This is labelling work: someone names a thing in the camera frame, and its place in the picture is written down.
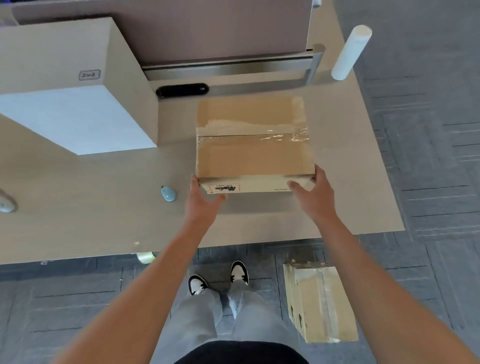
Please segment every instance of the person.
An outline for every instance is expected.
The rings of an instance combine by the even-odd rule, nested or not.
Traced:
[[[455,333],[400,287],[348,231],[336,214],[334,191],[320,167],[312,180],[311,191],[293,181],[288,185],[317,225],[376,361],[478,364]],[[225,199],[220,195],[205,200],[192,176],[177,236],[53,363],[307,363],[280,317],[249,289],[242,262],[232,265],[230,277],[228,298],[235,317],[231,340],[216,338],[220,299],[200,276],[190,277],[191,296],[164,328],[193,254]]]

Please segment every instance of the person's left arm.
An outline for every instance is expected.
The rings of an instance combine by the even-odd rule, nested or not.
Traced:
[[[188,265],[225,199],[205,201],[192,176],[180,232],[52,364],[148,364]]]

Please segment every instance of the person's right arm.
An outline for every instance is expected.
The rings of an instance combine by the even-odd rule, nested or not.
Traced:
[[[317,225],[348,300],[379,364],[480,363],[442,321],[377,264],[338,218],[334,192],[316,166],[315,186],[289,187]]]

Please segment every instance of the shoe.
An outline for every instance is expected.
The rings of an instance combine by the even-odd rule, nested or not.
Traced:
[[[188,290],[190,295],[195,296],[206,288],[208,288],[206,280],[204,280],[198,274],[194,274],[188,278]]]
[[[233,283],[234,281],[241,279],[248,284],[248,271],[246,266],[239,260],[233,262],[232,269],[230,271],[230,282]]]

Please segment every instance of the gray pants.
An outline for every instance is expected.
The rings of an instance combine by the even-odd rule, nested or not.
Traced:
[[[230,340],[267,341],[299,351],[298,337],[290,333],[268,303],[243,281],[228,291],[230,307],[237,312]],[[217,340],[216,325],[222,318],[218,292],[203,290],[184,300],[163,328],[151,364],[173,364],[200,345]]]

